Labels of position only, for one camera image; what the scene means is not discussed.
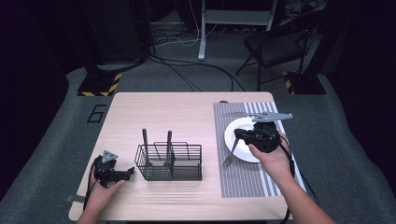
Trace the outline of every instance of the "fork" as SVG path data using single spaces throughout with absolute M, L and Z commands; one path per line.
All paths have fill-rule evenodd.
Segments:
M 222 164 L 223 169 L 227 169 L 227 167 L 233 162 L 233 152 L 236 149 L 236 145 L 238 145 L 239 138 L 235 138 L 235 141 L 233 142 L 233 150 L 231 150 L 230 155 L 225 159 L 225 161 Z

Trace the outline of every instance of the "wooden table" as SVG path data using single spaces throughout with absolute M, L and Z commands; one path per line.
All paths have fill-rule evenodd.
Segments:
M 113 198 L 102 220 L 259 220 L 282 219 L 283 197 L 221 198 L 213 103 L 273 102 L 268 92 L 123 92 L 114 96 L 77 195 L 84 196 L 92 161 L 109 150 L 118 155 L 115 169 L 135 166 L 131 180 Z M 202 145 L 202 181 L 147 181 L 134 163 L 137 146 L 172 141 Z M 82 203 L 69 213 L 78 220 Z

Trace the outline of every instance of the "white plate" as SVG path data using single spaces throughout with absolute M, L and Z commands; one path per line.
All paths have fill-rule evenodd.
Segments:
M 253 125 L 254 122 L 251 120 L 251 118 L 241 118 L 231 122 L 225 129 L 225 133 L 224 133 L 224 141 L 225 144 L 227 145 L 227 148 L 230 149 L 230 151 L 233 149 L 233 142 L 235 141 L 235 134 L 233 133 L 233 130 L 235 129 L 252 130 Z M 239 140 L 238 145 L 236 146 L 233 154 L 237 158 L 243 161 L 259 162 L 259 160 L 257 160 L 251 154 L 244 140 Z

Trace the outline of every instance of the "gray carpet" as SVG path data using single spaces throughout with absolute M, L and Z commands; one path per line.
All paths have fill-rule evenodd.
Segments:
M 207 42 L 205 63 L 233 74 L 248 56 L 242 44 L 245 35 L 212 37 Z M 168 44 L 156 50 L 160 57 L 198 62 L 198 48 L 198 43 L 191 47 Z M 265 70 L 263 76 L 277 77 L 281 71 L 295 70 L 297 66 L 298 62 L 287 63 Z M 204 66 L 175 68 L 202 91 L 231 90 L 231 80 L 220 70 Z M 236 77 L 246 91 L 255 91 L 256 70 L 256 66 L 245 68 Z M 111 96 L 78 97 L 77 89 L 84 77 L 84 69 L 68 74 L 70 87 L 62 107 L 0 202 L 0 223 L 71 223 L 68 219 L 71 203 L 65 198 L 77 191 L 103 124 L 103 119 L 87 123 L 88 117 L 95 105 L 106 105 L 100 109 L 107 112 L 112 101 Z M 396 200 L 386 179 L 349 131 L 330 82 L 322 75 L 319 79 L 326 95 L 289 95 L 282 79 L 262 85 L 262 91 L 274 95 L 279 112 L 294 115 L 283 125 L 300 170 L 318 195 L 321 207 L 338 223 L 395 223 Z M 241 88 L 234 84 L 233 90 Z M 120 91 L 191 91 L 191 88 L 167 66 L 146 60 L 123 73 L 116 89 Z

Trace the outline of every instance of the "utensil handle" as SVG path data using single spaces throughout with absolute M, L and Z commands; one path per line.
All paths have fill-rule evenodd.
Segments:
M 148 132 L 146 129 L 142 130 L 143 134 L 143 142 L 145 144 L 145 150 L 146 150 L 146 161 L 149 160 L 149 146 L 148 146 Z
M 167 145 L 166 145 L 166 161 L 169 160 L 169 152 L 171 150 L 171 146 L 172 146 L 172 132 L 168 131 L 168 138 L 166 141 Z
M 231 150 L 231 154 L 233 154 L 233 152 L 235 151 L 238 142 L 239 142 L 239 138 L 235 138 L 235 141 L 233 142 L 233 149 Z

